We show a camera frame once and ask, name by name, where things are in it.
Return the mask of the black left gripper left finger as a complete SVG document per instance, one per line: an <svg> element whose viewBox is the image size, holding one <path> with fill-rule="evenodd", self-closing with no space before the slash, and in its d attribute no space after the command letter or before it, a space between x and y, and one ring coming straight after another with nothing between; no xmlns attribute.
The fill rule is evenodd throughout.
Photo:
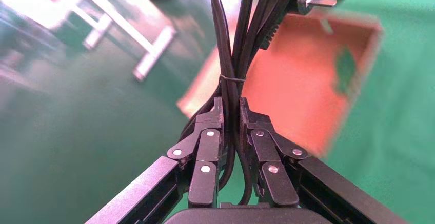
<svg viewBox="0 0 435 224"><path fill-rule="evenodd" d="M167 151L187 177L189 208L216 207L223 129L223 102L216 97L211 111L196 117L193 132Z"/></svg>

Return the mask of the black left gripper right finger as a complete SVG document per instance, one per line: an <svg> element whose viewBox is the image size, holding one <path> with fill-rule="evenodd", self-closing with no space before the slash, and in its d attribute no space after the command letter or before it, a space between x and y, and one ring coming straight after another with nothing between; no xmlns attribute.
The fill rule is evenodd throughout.
<svg viewBox="0 0 435 224"><path fill-rule="evenodd" d="M251 111L244 97L240 98L240 128L259 202L273 208L297 207L299 197L286 166L306 159L309 153L277 133L268 115Z"/></svg>

